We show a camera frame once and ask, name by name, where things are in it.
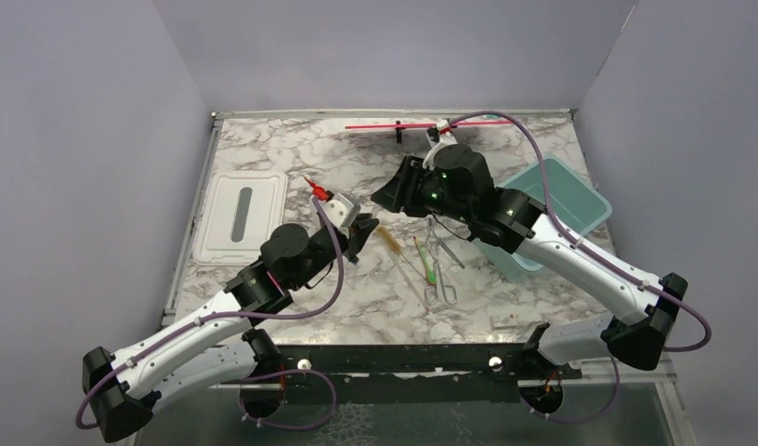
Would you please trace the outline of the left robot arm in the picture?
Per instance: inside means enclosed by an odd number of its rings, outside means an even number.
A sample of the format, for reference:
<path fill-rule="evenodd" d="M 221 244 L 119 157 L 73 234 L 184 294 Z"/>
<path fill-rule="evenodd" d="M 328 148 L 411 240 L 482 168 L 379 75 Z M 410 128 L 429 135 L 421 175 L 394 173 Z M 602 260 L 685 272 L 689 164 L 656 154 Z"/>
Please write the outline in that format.
<path fill-rule="evenodd" d="M 321 209 L 318 216 L 321 227 L 314 234 L 296 223 L 278 226 L 256 261 L 182 320 L 132 346 L 87 352 L 77 427 L 98 429 L 114 443 L 186 393 L 247 375 L 258 382 L 280 375 L 280 353 L 258 324 L 304 320 L 331 308 L 342 293 L 345 264 L 356 261 L 380 224 L 368 213 L 331 220 Z M 293 293 L 330 266 L 338 268 L 332 296 L 318 308 L 285 313 Z"/>

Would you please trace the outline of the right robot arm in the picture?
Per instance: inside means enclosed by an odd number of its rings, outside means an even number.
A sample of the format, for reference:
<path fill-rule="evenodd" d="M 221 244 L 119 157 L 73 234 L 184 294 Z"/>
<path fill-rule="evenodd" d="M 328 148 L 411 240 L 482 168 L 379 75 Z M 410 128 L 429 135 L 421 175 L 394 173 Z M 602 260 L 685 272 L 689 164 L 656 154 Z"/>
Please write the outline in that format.
<path fill-rule="evenodd" d="M 496 186 L 482 154 L 450 145 L 430 167 L 408 155 L 371 199 L 391 213 L 458 220 L 471 238 L 545 266 L 606 308 L 591 319 L 537 328 L 520 356 L 528 375 L 543 378 L 568 362 L 603 357 L 642 371 L 657 368 L 686 280 L 636 269 L 553 224 L 543 203 Z"/>

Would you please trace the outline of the brown bottle brush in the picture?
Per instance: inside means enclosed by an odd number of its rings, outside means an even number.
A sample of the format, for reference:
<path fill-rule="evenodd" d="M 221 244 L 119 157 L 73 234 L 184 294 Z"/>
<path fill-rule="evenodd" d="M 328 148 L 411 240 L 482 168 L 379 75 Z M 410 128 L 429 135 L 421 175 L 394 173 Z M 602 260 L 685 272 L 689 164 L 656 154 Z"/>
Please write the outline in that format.
<path fill-rule="evenodd" d="M 376 235 L 382 240 L 386 248 L 395 256 L 402 254 L 402 246 L 396 240 L 396 238 L 390 233 L 390 231 L 384 227 L 379 226 L 376 230 Z"/>

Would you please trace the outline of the glass stirring rod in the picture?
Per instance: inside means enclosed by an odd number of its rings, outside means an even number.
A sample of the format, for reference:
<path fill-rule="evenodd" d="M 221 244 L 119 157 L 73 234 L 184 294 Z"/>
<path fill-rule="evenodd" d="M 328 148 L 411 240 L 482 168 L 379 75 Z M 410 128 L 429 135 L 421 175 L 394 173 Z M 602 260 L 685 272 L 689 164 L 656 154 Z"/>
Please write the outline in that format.
<path fill-rule="evenodd" d="M 414 285 L 414 283 L 412 282 L 412 279 L 411 279 L 411 277 L 410 277 L 410 276 L 407 274 L 407 272 L 406 272 L 406 271 L 405 271 L 405 270 L 402 268 L 402 266 L 401 266 L 401 263 L 399 262 L 399 257 L 398 257 L 398 256 L 396 256 L 396 255 L 395 255 L 395 254 L 394 254 L 394 253 L 391 251 L 391 249 L 390 249 L 389 247 L 387 247 L 387 246 L 385 246 L 385 251 L 386 251 L 386 253 L 389 255 L 389 257 L 390 257 L 390 259 L 392 260 L 392 262 L 394 263 L 394 266 L 396 267 L 396 269 L 397 269 L 397 270 L 399 271 L 399 273 L 401 274 L 401 277 L 402 277 L 402 278 L 404 279 L 404 281 L 406 282 L 406 284 L 407 284 L 407 288 L 408 288 L 408 289 L 410 289 L 410 290 L 412 291 L 412 293 L 415 295 L 415 297 L 416 297 L 416 298 L 417 298 L 417 300 L 419 301 L 419 303 L 420 303 L 421 307 L 422 307 L 424 310 L 428 310 L 428 306 L 427 306 L 427 304 L 425 303 L 425 299 L 424 299 L 423 295 L 420 293 L 420 291 L 419 291 L 419 290 L 417 289 L 417 287 Z"/>

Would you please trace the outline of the red-capped wash bottle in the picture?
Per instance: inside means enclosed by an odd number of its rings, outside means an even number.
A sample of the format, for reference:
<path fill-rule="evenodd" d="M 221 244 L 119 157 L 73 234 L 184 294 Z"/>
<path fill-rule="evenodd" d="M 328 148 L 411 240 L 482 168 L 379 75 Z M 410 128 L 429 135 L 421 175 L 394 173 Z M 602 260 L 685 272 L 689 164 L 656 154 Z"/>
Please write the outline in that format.
<path fill-rule="evenodd" d="M 311 194 L 318 200 L 327 202 L 331 199 L 330 192 L 309 177 L 305 177 L 305 182 L 311 188 Z"/>

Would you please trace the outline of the metal scissors forceps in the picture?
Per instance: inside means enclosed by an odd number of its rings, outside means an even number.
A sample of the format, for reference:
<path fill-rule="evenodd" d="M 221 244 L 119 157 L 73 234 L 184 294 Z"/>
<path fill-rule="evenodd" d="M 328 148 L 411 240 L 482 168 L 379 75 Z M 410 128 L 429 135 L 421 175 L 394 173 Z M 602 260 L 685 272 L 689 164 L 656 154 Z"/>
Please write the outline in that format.
<path fill-rule="evenodd" d="M 459 267 L 464 264 L 460 258 L 445 243 L 444 239 L 437 235 L 435 230 L 435 221 L 430 216 L 426 220 L 426 251 L 429 266 L 434 273 L 434 280 L 425 288 L 424 300 L 428 306 L 436 305 L 439 301 L 448 305 L 455 305 L 458 302 L 458 294 L 454 284 L 445 276 L 443 262 L 440 259 L 442 254 L 448 255 L 451 260 Z"/>

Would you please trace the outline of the red rod on stand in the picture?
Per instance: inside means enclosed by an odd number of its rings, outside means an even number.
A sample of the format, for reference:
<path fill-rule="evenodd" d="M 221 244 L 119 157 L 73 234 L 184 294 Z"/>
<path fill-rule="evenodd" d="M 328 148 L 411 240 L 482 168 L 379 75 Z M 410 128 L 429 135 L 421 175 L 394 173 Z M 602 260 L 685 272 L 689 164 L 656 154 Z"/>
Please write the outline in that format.
<path fill-rule="evenodd" d="M 465 121 L 465 122 L 459 122 L 456 124 L 450 124 L 451 128 L 456 128 L 458 126 L 487 126 L 487 125 L 512 125 L 513 123 L 510 121 L 500 121 L 500 120 L 489 120 L 489 121 Z M 371 124 L 371 125 L 346 125 L 344 129 L 346 130 L 384 130 L 384 129 L 418 129 L 418 128 L 429 128 L 429 127 L 436 127 L 436 123 L 402 123 L 402 122 L 395 122 L 394 124 Z"/>

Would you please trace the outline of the white plastic lid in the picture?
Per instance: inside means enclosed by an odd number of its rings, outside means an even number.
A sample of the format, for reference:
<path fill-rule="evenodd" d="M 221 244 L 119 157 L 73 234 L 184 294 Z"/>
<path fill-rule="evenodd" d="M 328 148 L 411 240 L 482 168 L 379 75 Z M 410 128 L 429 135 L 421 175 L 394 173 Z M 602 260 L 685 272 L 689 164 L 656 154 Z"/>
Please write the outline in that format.
<path fill-rule="evenodd" d="M 209 186 L 192 250 L 201 266 L 246 266 L 282 221 L 288 177 L 277 171 L 229 171 Z"/>

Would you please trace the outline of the small white label box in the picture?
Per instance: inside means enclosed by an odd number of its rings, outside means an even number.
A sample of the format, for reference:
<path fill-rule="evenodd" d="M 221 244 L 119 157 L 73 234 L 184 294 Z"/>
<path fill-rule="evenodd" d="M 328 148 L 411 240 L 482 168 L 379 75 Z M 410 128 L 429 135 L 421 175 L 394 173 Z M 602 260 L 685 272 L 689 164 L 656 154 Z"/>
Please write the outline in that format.
<path fill-rule="evenodd" d="M 517 317 L 513 313 L 494 314 L 490 316 L 490 326 L 493 330 L 506 330 L 517 326 Z"/>

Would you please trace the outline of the teal plastic bin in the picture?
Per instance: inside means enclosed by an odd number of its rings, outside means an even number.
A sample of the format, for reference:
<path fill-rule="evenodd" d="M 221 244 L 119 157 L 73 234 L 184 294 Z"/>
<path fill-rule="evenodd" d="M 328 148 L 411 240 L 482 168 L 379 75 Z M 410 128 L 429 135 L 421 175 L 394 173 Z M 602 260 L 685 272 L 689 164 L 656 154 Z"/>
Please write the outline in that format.
<path fill-rule="evenodd" d="M 498 181 L 497 186 L 527 193 L 543 202 L 541 171 L 547 175 L 551 201 L 558 220 L 585 236 L 606 221 L 612 206 L 588 181 L 554 155 L 545 155 L 543 165 L 537 162 L 521 169 L 511 177 Z M 509 282 L 519 282 L 535 275 L 544 267 L 518 254 L 474 240 L 473 245 L 500 271 Z"/>

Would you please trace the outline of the green handled tool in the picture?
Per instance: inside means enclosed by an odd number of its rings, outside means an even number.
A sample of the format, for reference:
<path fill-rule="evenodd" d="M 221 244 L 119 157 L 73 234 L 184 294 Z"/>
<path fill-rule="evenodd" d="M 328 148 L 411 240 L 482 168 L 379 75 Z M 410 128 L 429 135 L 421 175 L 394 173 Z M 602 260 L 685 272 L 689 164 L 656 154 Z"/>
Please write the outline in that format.
<path fill-rule="evenodd" d="M 429 255 L 426 251 L 425 243 L 422 242 L 419 238 L 414 237 L 413 241 L 415 243 L 415 247 L 417 249 L 417 252 L 423 262 L 424 267 L 424 276 L 429 285 L 436 285 L 437 284 L 437 277 L 436 273 L 433 269 L 433 266 L 431 264 L 431 260 L 429 258 Z"/>

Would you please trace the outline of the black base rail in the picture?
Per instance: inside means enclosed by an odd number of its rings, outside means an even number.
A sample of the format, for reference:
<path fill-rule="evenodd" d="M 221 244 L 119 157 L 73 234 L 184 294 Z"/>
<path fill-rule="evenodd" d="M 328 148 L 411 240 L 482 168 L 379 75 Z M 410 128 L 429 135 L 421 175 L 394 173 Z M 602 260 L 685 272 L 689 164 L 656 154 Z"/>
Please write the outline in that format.
<path fill-rule="evenodd" d="M 255 375 L 295 370 L 282 378 L 279 397 L 292 404 L 392 404 L 488 401 L 517 403 L 522 381 L 538 384 L 549 369 L 532 364 L 523 344 L 286 345 L 261 362 Z"/>

